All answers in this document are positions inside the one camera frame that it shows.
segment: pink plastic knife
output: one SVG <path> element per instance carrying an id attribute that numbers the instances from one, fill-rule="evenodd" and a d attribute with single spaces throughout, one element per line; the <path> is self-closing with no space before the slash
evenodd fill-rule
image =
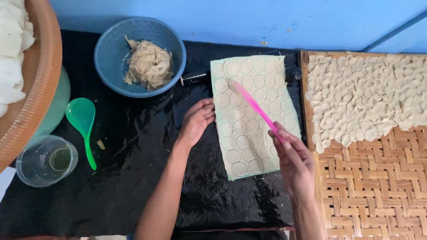
<path id="1" fill-rule="evenodd" d="M 239 90 L 239 92 L 242 94 L 242 96 L 246 99 L 249 106 L 251 106 L 251 108 L 264 119 L 264 121 L 268 124 L 268 126 L 271 128 L 271 130 L 276 135 L 276 137 L 279 139 L 279 141 L 284 143 L 285 139 L 277 134 L 277 130 L 278 130 L 277 127 L 273 124 L 271 119 L 267 116 L 267 114 L 258 105 L 257 101 L 255 101 L 255 99 L 248 93 L 248 91 L 246 91 L 246 89 L 242 85 L 240 85 L 239 83 L 236 82 L 234 84 L 234 86 Z"/>

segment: person's left hand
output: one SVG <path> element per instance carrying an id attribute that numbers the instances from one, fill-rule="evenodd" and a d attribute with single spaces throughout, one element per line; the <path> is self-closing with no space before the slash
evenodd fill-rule
<path id="1" fill-rule="evenodd" d="M 208 124 L 214 120 L 213 98 L 198 101 L 185 113 L 178 139 L 191 148 L 199 141 Z"/>

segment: table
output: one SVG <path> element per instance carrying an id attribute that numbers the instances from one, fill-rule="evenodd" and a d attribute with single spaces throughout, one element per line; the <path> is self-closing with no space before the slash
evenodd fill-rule
<path id="1" fill-rule="evenodd" d="M 75 170 L 60 182 L 33 188 L 14 177 L 0 204 L 0 236 L 126 235 L 136 227 L 177 138 L 186 110 L 212 97 L 210 61 L 232 56 L 285 55 L 288 90 L 302 120 L 299 51 L 185 41 L 184 86 L 178 81 L 155 97 L 121 96 L 98 77 L 93 52 L 100 34 L 62 31 L 63 65 L 71 99 L 96 107 L 91 148 L 98 169 L 84 154 L 81 135 L 64 118 L 52 133 L 79 152 Z M 305 138 L 305 127 L 300 125 Z M 105 150 L 96 141 L 102 140 Z M 293 226 L 279 172 L 228 181 L 214 124 L 192 148 L 182 185 L 176 231 Z"/>

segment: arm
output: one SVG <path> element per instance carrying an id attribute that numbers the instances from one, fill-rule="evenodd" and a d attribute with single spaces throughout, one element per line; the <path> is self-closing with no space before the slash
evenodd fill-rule
<path id="1" fill-rule="evenodd" d="M 286 141 L 281 143 L 269 130 L 280 161 L 280 172 L 292 203 L 297 239 L 325 240 L 325 229 L 317 209 L 314 193 L 314 157 L 304 143 L 274 122 L 278 134 Z"/>
<path id="2" fill-rule="evenodd" d="M 184 115 L 181 131 L 166 166 L 139 220 L 135 239 L 165 240 L 172 236 L 178 215 L 182 180 L 190 149 L 215 120 L 212 98 L 203 99 Z"/>

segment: blue plastic bowl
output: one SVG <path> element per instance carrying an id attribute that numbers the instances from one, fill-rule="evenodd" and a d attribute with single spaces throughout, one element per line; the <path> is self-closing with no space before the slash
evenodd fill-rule
<path id="1" fill-rule="evenodd" d="M 173 55 L 173 76 L 165 86 L 147 92 L 140 83 L 129 85 L 123 81 L 129 69 L 127 59 L 131 57 L 131 48 L 125 39 L 147 41 L 166 48 Z M 184 43 L 178 34 L 166 23 L 154 18 L 129 18 L 123 20 L 101 35 L 95 47 L 95 68 L 105 85 L 127 97 L 152 97 L 171 88 L 184 71 L 187 54 Z"/>

